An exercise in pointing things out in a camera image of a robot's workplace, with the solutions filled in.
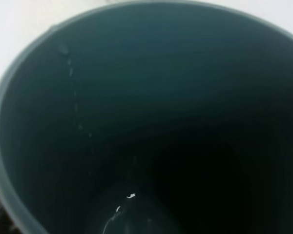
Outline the teal plastic cup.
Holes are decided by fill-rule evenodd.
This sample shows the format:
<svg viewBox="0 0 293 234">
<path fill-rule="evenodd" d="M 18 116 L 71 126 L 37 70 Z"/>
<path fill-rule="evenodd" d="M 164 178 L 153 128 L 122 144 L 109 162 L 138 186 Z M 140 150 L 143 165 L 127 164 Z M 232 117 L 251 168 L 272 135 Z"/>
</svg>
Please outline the teal plastic cup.
<svg viewBox="0 0 293 234">
<path fill-rule="evenodd" d="M 293 234 L 293 35 L 188 0 L 108 3 L 0 79 L 24 234 Z"/>
</svg>

